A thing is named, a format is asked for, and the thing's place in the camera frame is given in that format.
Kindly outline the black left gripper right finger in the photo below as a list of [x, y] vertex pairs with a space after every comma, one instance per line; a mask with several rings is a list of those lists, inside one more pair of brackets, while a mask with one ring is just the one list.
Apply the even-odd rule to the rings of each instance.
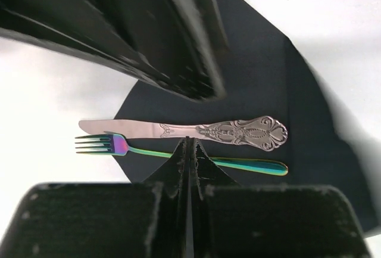
[[190, 142], [195, 257], [370, 257], [348, 199], [328, 185], [239, 185]]

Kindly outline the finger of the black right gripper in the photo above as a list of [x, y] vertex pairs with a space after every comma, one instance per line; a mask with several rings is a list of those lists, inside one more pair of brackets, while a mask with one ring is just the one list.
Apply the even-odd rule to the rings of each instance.
[[1, 0], [1, 36], [102, 64], [192, 101], [223, 97], [216, 0]]

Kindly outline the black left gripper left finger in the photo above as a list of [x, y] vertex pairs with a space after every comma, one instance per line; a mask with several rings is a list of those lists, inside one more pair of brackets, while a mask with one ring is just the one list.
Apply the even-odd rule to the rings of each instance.
[[39, 184], [21, 200], [2, 257], [185, 257], [193, 140], [135, 184]]

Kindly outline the iridescent rainbow fork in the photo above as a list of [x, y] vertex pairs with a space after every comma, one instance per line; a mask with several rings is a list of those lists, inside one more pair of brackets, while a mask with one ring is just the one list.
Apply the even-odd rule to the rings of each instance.
[[[145, 156], [170, 158], [171, 153], [144, 150], [128, 144], [127, 139], [118, 133], [104, 133], [98, 135], [85, 135], [76, 137], [76, 153], [91, 155], [125, 156], [127, 153], [135, 153]], [[245, 170], [266, 175], [285, 176], [288, 167], [279, 161], [247, 159], [247, 158], [210, 158], [217, 166], [231, 169]]]

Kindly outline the ornate silver knife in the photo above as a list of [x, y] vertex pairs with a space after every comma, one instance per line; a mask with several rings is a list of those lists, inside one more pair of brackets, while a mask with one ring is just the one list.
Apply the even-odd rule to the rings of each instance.
[[201, 125], [171, 125], [129, 119], [81, 120], [79, 127], [90, 135], [119, 133], [127, 139], [192, 137], [229, 145], [249, 145], [273, 151], [288, 138], [287, 128], [270, 116]]

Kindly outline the black paper napkin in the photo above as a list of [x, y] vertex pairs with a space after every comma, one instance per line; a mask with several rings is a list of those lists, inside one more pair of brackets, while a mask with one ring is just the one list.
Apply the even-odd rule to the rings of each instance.
[[193, 125], [271, 116], [288, 129], [271, 152], [203, 141], [211, 157], [281, 161], [286, 176], [226, 169], [242, 185], [331, 185], [352, 204], [364, 232], [380, 226], [380, 207], [352, 147], [335, 131], [327, 101], [291, 41], [244, 0], [217, 0], [229, 41], [219, 61], [227, 91], [222, 100], [197, 103], [138, 82], [117, 119]]

